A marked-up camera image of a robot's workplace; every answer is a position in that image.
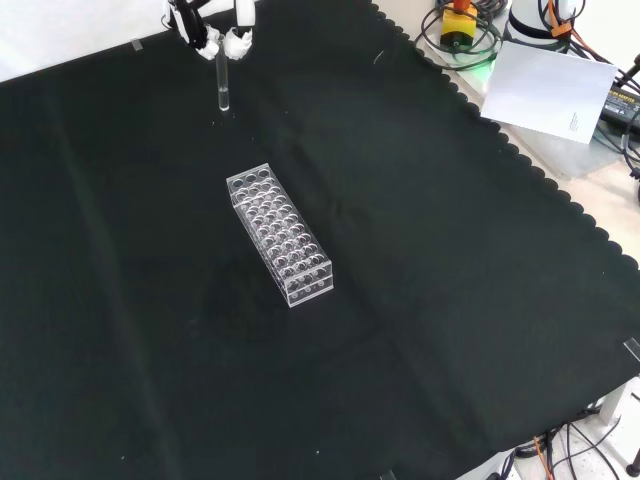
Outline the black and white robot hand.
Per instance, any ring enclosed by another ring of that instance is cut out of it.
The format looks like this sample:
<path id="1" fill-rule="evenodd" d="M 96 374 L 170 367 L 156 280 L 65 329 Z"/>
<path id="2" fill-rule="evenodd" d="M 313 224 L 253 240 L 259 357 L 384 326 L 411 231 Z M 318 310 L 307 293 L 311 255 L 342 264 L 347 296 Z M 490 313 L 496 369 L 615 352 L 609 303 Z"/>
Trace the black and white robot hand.
<path id="1" fill-rule="evenodd" d="M 251 49 L 256 24 L 256 2 L 242 1 L 163 1 L 161 22 L 178 34 L 183 42 L 206 60 L 214 60 L 220 52 L 231 60 L 241 60 Z M 225 34 L 206 23 L 200 13 L 210 15 L 233 12 L 236 24 Z"/>

